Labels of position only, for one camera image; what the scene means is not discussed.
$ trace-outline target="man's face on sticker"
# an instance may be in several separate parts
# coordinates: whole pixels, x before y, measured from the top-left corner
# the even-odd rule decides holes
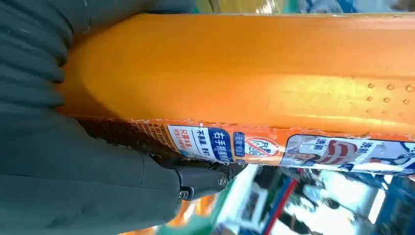
[[[313,159],[315,157],[316,157],[316,155],[314,155],[312,153],[296,153],[294,155],[294,158],[300,159],[300,160],[305,160],[305,161]]]

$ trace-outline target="sticker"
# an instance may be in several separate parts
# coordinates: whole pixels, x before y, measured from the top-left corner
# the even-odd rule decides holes
[[[302,128],[191,120],[76,117],[93,137],[160,157],[283,165],[354,172],[415,173],[415,136],[368,133],[354,138]]]
[[[414,162],[413,142],[293,135],[288,140],[281,164],[330,165],[351,170],[356,165],[367,168],[371,164],[402,169]]]
[[[237,157],[245,156],[245,134],[242,132],[235,132],[233,134],[233,148]]]
[[[251,137],[245,140],[245,152],[253,157],[272,157],[279,153],[279,145],[264,137]]]
[[[233,162],[231,138],[223,129],[169,125],[168,130],[185,157]]]

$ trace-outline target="white sticker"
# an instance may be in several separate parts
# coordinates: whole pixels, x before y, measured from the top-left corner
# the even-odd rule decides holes
[[[208,128],[169,125],[168,130],[174,144],[183,156],[216,161]]]

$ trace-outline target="screw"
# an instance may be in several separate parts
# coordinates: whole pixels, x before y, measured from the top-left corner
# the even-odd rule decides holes
[[[186,199],[189,197],[189,192],[188,191],[180,191],[179,192],[179,198],[180,199]]]
[[[228,184],[228,179],[226,178],[225,175],[221,175],[218,179],[218,186],[221,189],[224,189],[226,187],[226,184]]]

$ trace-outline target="warning label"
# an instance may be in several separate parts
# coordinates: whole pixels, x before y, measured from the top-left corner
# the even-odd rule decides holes
[[[231,137],[223,129],[169,125],[168,130],[185,157],[233,162]]]
[[[251,137],[245,140],[245,153],[253,157],[272,157],[279,153],[279,145],[264,137]]]

